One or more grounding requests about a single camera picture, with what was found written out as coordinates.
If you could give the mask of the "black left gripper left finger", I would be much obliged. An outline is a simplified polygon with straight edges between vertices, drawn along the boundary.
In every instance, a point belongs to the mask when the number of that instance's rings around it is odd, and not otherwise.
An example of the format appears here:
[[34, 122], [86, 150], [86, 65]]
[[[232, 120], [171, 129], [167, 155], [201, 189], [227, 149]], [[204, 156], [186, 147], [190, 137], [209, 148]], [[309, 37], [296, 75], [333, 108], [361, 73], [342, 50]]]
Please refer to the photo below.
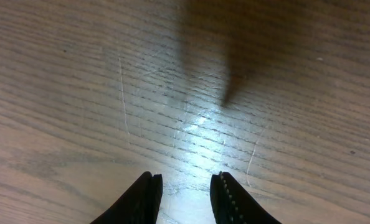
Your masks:
[[162, 194], [162, 175], [146, 171], [91, 224], [155, 224]]

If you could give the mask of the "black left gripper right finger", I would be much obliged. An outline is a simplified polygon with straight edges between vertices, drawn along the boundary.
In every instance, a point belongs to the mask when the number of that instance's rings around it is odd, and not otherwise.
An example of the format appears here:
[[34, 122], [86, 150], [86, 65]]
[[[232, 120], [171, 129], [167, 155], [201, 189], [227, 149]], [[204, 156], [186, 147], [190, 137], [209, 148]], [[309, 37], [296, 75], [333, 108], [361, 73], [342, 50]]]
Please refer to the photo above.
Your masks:
[[228, 172], [211, 177], [210, 199], [217, 224], [281, 224]]

